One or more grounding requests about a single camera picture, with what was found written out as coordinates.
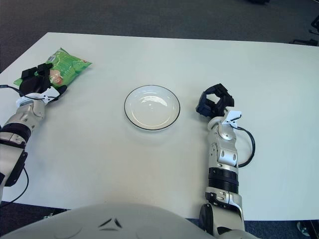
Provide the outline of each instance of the wire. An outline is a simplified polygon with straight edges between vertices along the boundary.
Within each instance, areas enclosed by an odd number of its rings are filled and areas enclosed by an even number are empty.
[[[21,96],[24,96],[26,98],[29,98],[29,99],[32,99],[32,100],[45,100],[45,98],[32,98],[32,97],[29,97],[29,96],[26,96],[21,90],[15,88],[15,87],[12,87],[12,86],[9,86],[9,85],[0,85],[0,88],[10,88],[10,89],[13,89],[14,91],[18,92]]]
[[[253,135],[251,134],[251,132],[249,132],[248,130],[245,130],[242,127],[237,127],[235,129],[245,131],[249,135],[250,140],[251,140],[251,144],[252,144],[252,147],[253,147],[253,150],[252,150],[251,155],[248,158],[248,160],[246,162],[244,162],[244,163],[238,164],[238,167],[242,168],[242,167],[247,166],[251,162],[251,160],[253,159],[253,157],[255,155],[255,150],[256,150],[256,143],[255,143],[255,139],[254,139]]]
[[[8,206],[9,204],[11,204],[11,203],[15,202],[16,200],[18,200],[25,193],[26,189],[28,188],[28,186],[29,186],[29,176],[28,176],[28,173],[26,172],[25,167],[23,167],[23,170],[24,170],[25,175],[26,175],[26,187],[25,187],[24,191],[17,198],[13,199],[11,202],[8,202],[8,203],[4,204],[3,206],[0,206],[0,209],[4,208],[5,206]]]

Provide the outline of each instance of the gray carpet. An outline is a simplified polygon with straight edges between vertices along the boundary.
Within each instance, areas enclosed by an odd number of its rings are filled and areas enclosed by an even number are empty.
[[[313,0],[0,0],[0,71],[47,32],[289,42],[319,14]],[[41,220],[52,208],[12,204],[0,210],[0,233]],[[306,238],[296,222],[246,222],[261,238]]]

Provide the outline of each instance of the chip bag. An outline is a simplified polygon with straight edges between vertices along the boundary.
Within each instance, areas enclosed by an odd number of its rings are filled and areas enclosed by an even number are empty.
[[[68,86],[77,75],[91,65],[91,62],[72,56],[63,48],[60,48],[50,56],[46,63],[52,63],[53,65],[50,69],[49,78],[56,89],[63,85]],[[14,81],[14,84],[20,86],[21,82],[22,79],[19,78]]]

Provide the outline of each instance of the robot forearm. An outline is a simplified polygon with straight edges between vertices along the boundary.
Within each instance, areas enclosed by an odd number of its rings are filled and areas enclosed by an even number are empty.
[[[24,167],[31,133],[44,118],[45,102],[25,99],[0,130],[0,201],[4,186],[12,186]]]

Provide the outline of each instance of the plate rim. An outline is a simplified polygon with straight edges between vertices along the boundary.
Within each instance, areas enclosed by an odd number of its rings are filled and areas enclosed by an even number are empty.
[[[161,88],[164,88],[164,89],[168,90],[169,92],[171,92],[171,93],[175,96],[175,98],[177,99],[177,102],[178,102],[179,109],[178,109],[178,114],[177,114],[176,118],[174,119],[174,121],[173,121],[172,123],[170,123],[169,125],[167,125],[167,126],[165,126],[165,127],[163,127],[163,128],[149,129],[149,128],[140,127],[140,126],[136,125],[133,121],[131,121],[131,119],[129,118],[129,116],[128,116],[128,114],[126,113],[126,110],[125,110],[126,100],[127,100],[127,98],[129,97],[129,95],[130,95],[133,91],[137,90],[138,88],[145,87],[145,86],[157,86],[157,87],[161,87]],[[180,113],[180,102],[179,102],[178,97],[174,94],[174,92],[171,91],[171,90],[169,90],[168,88],[166,88],[166,87],[164,87],[164,86],[159,86],[159,85],[143,85],[143,86],[136,87],[135,89],[133,89],[132,91],[130,91],[130,92],[128,93],[128,95],[126,96],[125,101],[124,101],[124,112],[125,112],[126,117],[129,119],[129,121],[130,121],[133,125],[135,125],[136,127],[141,128],[141,129],[145,129],[145,130],[149,130],[149,131],[157,131],[157,130],[161,130],[161,129],[164,129],[164,128],[167,128],[167,127],[171,126],[171,125],[178,119],[179,113]]]

